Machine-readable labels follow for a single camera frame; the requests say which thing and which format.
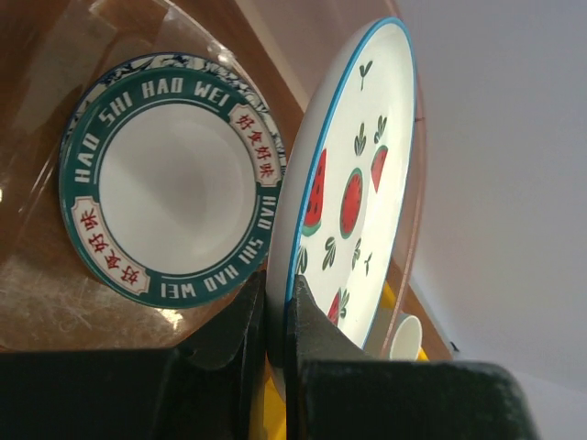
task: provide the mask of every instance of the green-rimmed plate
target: green-rimmed plate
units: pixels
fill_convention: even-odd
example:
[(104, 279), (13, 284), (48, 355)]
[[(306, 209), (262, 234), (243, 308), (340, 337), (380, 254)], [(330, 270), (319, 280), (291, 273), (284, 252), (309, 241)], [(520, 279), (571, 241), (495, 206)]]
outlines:
[(226, 72), (186, 54), (129, 61), (96, 83), (64, 135), (72, 242), (102, 282), (139, 303), (210, 302), (269, 248), (281, 140), (256, 111), (262, 100)]

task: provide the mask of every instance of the plate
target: plate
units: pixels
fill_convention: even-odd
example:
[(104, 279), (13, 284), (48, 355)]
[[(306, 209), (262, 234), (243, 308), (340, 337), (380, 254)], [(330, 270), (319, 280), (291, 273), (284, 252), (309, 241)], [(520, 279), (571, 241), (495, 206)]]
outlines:
[(103, 76), (68, 125), (65, 225), (94, 275), (133, 301), (208, 303), (267, 254), (281, 140), (261, 99), (227, 78), (187, 54), (141, 57)]
[(415, 62), (389, 17), (345, 45), (315, 92), (293, 146), (268, 261), (268, 355), (282, 384), (284, 308), (294, 275), (358, 347), (389, 268), (415, 123)]

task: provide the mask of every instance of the watermelon-pattern plate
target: watermelon-pattern plate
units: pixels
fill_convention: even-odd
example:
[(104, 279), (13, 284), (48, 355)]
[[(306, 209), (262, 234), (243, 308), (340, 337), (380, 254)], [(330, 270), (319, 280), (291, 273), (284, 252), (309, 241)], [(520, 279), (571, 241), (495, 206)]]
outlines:
[(390, 263), (412, 146), (415, 64), (404, 24), (361, 29), (314, 94), (271, 237), (268, 355), (283, 391), (284, 307), (303, 274), (317, 307), (358, 347)]

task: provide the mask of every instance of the white cup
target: white cup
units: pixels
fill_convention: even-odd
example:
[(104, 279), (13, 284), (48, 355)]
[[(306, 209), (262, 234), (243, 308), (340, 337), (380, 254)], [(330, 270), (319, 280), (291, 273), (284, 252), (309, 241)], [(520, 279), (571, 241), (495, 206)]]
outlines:
[(402, 313), (397, 318), (397, 330), (389, 352), (390, 360), (417, 360), (422, 346), (422, 324), (412, 314)]

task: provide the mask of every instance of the watermelon illustration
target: watermelon illustration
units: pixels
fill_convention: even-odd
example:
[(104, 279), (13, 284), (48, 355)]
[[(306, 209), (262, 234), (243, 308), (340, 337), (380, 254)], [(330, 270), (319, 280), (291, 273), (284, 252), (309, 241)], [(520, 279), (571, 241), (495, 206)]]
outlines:
[(330, 306), (330, 310), (328, 311), (328, 319), (334, 325), (338, 325), (338, 315), (340, 314), (340, 289), (338, 289), (337, 294), (334, 296), (334, 300), (332, 301), (332, 305)]
[(340, 234), (343, 238), (349, 238), (357, 224), (362, 197), (363, 175), (359, 168), (355, 168), (350, 174), (340, 206)]
[(322, 218), (322, 204), (324, 202), (324, 178), (327, 173), (327, 151), (322, 150), (316, 175), (312, 183), (312, 192), (308, 200), (308, 206), (305, 209), (304, 225), (302, 234), (310, 237), (320, 228), (320, 219)]
[(373, 179), (375, 192), (379, 191), (379, 182), (382, 179), (385, 158), (387, 158), (387, 147), (381, 145), (379, 148), (377, 148), (377, 151), (375, 151), (375, 157), (373, 158), (373, 163), (371, 164), (371, 178)]

